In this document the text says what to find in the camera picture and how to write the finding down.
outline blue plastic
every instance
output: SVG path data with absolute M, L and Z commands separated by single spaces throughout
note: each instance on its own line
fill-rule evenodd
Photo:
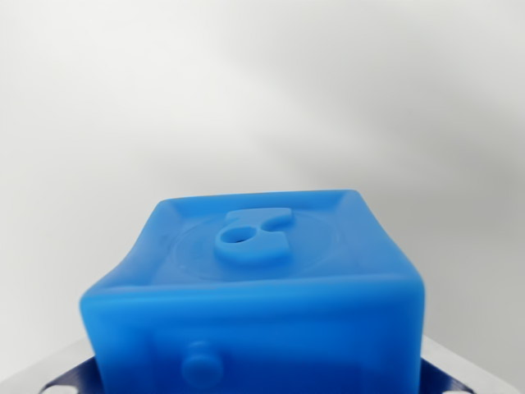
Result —
M 162 201 L 81 300 L 106 394 L 416 394 L 423 305 L 352 190 Z

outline white backdrop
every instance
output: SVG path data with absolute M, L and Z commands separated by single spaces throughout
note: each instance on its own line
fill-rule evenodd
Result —
M 525 389 L 525 6 L 0 0 L 0 379 L 183 195 L 355 188 L 426 332 Z

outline small hole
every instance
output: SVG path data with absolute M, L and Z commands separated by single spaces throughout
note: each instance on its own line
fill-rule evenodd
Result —
M 225 231 L 222 234 L 222 241 L 227 244 L 238 244 L 245 242 L 255 235 L 255 229 L 253 227 L 237 227 Z

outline circular indentation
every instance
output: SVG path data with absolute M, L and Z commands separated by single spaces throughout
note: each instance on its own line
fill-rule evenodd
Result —
M 180 372 L 191 387 L 205 389 L 221 381 L 223 368 L 221 359 L 217 355 L 197 353 L 186 357 Z
M 47 387 L 42 391 L 42 394 L 78 394 L 79 391 L 73 386 L 55 385 Z
M 238 282 L 247 280 L 268 280 L 282 277 L 302 277 L 302 272 L 312 269 L 314 265 L 334 253 L 334 243 L 339 242 L 335 228 L 324 219 L 315 215 L 294 212 L 294 225 L 285 229 L 286 239 L 293 252 L 292 261 L 287 264 L 270 264 L 262 267 L 245 269 L 237 264 L 224 263 L 216 253 L 217 243 L 223 243 L 222 234 L 216 239 L 217 233 L 224 230 L 224 215 L 218 214 L 205 222 L 201 222 L 179 235 L 173 241 L 173 250 L 169 263 L 163 264 L 158 270 L 153 282 L 157 285 L 173 284 L 174 277 L 187 275 L 198 279 Z M 249 241 L 224 246 L 248 247 L 256 234 Z
M 221 241 L 227 244 L 237 244 L 253 238 L 255 236 L 255 228 L 253 227 L 235 227 L 224 231 L 221 236 Z

